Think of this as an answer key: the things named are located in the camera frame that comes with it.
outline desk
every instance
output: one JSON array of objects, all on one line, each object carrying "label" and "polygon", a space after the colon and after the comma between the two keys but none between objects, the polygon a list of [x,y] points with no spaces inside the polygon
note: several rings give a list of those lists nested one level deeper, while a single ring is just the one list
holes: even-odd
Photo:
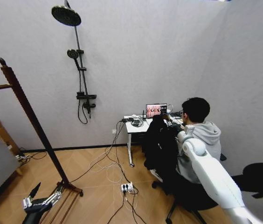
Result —
[{"label": "desk", "polygon": [[[173,120],[173,122],[179,123],[180,121],[169,116],[171,120]],[[128,152],[128,158],[129,158],[129,163],[131,167],[134,167],[135,165],[132,162],[132,151],[131,151],[131,143],[132,143],[132,134],[135,133],[145,133],[147,132],[149,125],[151,124],[152,119],[146,119],[143,121],[143,126],[141,127],[134,127],[132,126],[131,122],[127,122],[125,124],[126,126],[126,130],[127,130],[127,134],[128,134],[128,143],[127,143],[127,152]]]}]

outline shower head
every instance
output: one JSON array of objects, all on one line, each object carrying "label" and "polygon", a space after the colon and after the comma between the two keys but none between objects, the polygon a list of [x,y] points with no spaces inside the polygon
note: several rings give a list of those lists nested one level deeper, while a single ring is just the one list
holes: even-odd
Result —
[{"label": "shower head", "polygon": [[52,8],[52,15],[60,23],[67,26],[75,27],[81,24],[81,17],[70,7],[54,6]]},{"label": "shower head", "polygon": [[72,49],[67,50],[67,55],[68,55],[68,57],[70,57],[72,59],[77,59],[79,57],[79,54],[77,53],[77,51],[72,50]]}]

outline gray hoodie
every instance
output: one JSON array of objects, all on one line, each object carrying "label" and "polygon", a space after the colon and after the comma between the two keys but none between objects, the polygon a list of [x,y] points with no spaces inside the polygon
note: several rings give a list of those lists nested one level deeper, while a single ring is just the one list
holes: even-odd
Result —
[{"label": "gray hoodie", "polygon": [[[219,161],[221,156],[220,129],[213,122],[209,121],[204,121],[200,124],[194,124],[194,126],[195,129],[193,136],[202,140],[211,156]],[[176,171],[190,182],[200,183],[196,173],[193,170],[192,162],[184,154],[181,148],[179,148]]]}]

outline black hair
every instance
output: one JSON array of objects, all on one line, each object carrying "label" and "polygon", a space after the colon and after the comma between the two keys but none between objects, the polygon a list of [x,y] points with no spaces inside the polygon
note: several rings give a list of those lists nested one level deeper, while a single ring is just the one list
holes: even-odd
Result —
[{"label": "black hair", "polygon": [[188,115],[192,122],[202,123],[209,115],[209,103],[199,97],[189,98],[182,104],[183,112]]}]

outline laptop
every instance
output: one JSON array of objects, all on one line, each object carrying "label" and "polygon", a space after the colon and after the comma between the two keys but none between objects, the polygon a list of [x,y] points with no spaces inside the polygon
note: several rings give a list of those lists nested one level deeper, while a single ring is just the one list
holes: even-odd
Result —
[{"label": "laptop", "polygon": [[146,104],[146,118],[153,118],[154,115],[166,115],[167,104]]}]

